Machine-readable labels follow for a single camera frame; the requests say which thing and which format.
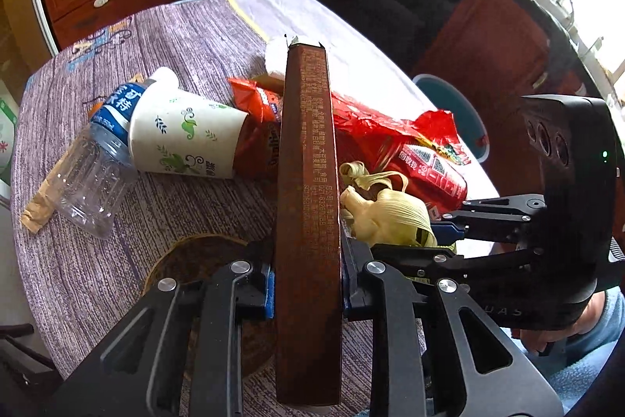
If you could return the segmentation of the teal plastic trash bin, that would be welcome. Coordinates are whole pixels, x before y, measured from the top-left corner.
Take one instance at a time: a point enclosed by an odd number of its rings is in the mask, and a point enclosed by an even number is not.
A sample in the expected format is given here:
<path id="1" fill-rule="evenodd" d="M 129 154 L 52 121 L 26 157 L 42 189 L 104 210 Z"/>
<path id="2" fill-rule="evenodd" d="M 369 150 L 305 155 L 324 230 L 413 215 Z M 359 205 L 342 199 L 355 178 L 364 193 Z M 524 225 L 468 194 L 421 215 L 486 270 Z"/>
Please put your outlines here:
<path id="1" fill-rule="evenodd" d="M 485 163 L 491 152 L 486 127 L 476 108 L 448 81 L 430 74 L 416 75 L 412 81 L 436 108 L 454 114 L 459 135 L 479 163 Z"/>

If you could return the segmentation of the red white noodle packet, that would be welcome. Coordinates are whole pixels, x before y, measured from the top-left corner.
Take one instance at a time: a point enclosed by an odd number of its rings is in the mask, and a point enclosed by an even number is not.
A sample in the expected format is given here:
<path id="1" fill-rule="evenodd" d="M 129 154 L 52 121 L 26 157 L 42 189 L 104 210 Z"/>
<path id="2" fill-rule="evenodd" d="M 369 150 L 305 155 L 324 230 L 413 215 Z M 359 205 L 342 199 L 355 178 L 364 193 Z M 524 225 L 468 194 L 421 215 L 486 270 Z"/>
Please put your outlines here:
<path id="1" fill-rule="evenodd" d="M 391 170 L 408 179 L 406 193 L 421 199 L 431 218 L 459 209 L 467 197 L 467 183 L 454 165 L 427 147 L 405 144 L 389 161 Z"/>

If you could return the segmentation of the brown cardboard box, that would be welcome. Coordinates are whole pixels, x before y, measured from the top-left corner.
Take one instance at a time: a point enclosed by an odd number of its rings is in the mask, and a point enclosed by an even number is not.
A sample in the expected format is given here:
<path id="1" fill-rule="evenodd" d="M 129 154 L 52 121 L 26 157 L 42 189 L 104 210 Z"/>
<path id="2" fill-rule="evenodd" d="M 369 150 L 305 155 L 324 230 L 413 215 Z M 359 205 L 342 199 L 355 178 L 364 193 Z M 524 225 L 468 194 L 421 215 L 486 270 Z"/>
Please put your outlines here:
<path id="1" fill-rule="evenodd" d="M 326 408 L 341 398 L 339 186 L 325 49 L 287 54 L 275 226 L 275 387 L 281 404 Z"/>

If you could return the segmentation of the yellow corn husk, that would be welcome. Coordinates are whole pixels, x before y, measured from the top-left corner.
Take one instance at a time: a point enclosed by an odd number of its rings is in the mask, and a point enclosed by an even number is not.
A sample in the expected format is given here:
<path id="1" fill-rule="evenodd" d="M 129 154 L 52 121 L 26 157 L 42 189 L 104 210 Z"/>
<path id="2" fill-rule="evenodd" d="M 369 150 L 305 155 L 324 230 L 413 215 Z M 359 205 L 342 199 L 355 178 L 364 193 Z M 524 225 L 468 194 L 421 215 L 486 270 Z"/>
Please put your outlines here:
<path id="1" fill-rule="evenodd" d="M 436 248 L 427 206 L 406 193 L 408 178 L 390 170 L 370 174 L 360 161 L 343 163 L 339 175 L 344 190 L 340 214 L 357 240 L 373 245 Z"/>

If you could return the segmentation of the red snack wrapper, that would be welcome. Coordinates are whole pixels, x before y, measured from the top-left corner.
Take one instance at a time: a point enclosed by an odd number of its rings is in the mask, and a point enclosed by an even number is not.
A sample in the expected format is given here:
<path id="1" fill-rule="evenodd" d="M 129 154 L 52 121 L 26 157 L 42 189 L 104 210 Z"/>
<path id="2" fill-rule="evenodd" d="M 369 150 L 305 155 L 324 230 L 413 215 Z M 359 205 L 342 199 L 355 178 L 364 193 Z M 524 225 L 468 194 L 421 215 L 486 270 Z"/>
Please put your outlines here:
<path id="1" fill-rule="evenodd" d="M 430 110 L 416 120 L 396 120 L 348 96 L 332 93 L 337 161 L 360 161 L 369 170 L 385 169 L 405 145 L 424 146 L 454 164 L 470 163 L 454 115 Z"/>

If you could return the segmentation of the orange snack bag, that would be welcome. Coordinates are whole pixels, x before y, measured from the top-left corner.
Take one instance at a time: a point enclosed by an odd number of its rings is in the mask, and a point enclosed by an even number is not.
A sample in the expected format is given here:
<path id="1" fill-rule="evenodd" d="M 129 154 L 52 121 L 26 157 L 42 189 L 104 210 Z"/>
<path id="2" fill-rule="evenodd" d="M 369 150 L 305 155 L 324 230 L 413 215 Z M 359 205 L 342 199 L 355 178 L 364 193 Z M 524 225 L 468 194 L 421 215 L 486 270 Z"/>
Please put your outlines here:
<path id="1" fill-rule="evenodd" d="M 278 179 L 283 97 L 256 81 L 229 78 L 234 105 L 247 114 L 233 159 L 237 177 Z"/>

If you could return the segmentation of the brown paper sleeve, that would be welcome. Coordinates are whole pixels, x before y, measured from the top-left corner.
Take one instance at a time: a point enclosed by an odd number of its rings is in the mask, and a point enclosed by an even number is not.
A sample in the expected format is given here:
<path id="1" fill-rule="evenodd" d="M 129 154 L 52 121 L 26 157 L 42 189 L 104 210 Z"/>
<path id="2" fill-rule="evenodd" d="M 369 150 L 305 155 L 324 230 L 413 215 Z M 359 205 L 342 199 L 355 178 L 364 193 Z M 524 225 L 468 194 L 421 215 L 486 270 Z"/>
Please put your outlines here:
<path id="1" fill-rule="evenodd" d="M 72 147 L 69 147 L 49 171 L 46 175 L 46 179 L 44 179 L 39 186 L 37 193 L 34 194 L 34 197 L 29 201 L 20 216 L 21 224 L 31 234 L 37 234 L 49 222 L 55 211 L 54 205 L 49 197 L 52 182 L 61 170 L 61 165 L 64 163 L 64 159 L 70 154 L 71 149 Z"/>

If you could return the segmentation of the white paper cup green print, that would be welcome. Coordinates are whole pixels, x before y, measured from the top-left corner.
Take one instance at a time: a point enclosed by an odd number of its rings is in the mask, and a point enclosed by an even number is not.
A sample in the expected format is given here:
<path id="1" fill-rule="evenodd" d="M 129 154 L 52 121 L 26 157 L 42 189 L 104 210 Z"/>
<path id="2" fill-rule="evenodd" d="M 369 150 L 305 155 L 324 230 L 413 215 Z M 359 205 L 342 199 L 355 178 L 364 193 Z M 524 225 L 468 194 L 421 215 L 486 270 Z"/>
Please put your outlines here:
<path id="1" fill-rule="evenodd" d="M 150 85 L 131 115 L 128 144 L 140 172 L 231 179 L 248 113 L 166 85 Z"/>

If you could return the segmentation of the clear plastic water bottle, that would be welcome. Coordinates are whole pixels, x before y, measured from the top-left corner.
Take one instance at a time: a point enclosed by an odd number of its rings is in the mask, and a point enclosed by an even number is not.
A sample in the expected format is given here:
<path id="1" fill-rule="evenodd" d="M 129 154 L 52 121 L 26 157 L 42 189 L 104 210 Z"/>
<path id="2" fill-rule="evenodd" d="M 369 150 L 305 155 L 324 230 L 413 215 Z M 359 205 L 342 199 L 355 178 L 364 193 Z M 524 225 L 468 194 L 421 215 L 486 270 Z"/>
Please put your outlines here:
<path id="1" fill-rule="evenodd" d="M 111 233 L 114 214 L 138 177 L 129 150 L 134 111 L 148 90 L 178 85 L 174 71 L 161 67 L 145 81 L 114 89 L 52 172 L 46 197 L 56 212 L 97 238 Z"/>

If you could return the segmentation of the woven brown round coaster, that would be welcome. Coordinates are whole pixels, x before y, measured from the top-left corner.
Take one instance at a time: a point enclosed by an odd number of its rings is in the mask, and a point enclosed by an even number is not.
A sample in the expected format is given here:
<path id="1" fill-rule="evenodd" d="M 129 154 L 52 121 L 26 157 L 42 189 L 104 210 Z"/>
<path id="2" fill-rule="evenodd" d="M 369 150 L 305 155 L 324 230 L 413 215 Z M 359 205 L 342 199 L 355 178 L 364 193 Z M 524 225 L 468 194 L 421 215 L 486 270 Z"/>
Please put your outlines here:
<path id="1" fill-rule="evenodd" d="M 189 336 L 189 378 L 225 368 L 223 379 L 255 374 L 273 357 L 275 331 L 265 319 L 265 276 L 273 244 L 201 234 L 177 241 L 150 270 L 144 293 L 174 281 L 181 306 L 196 306 L 198 325 Z"/>

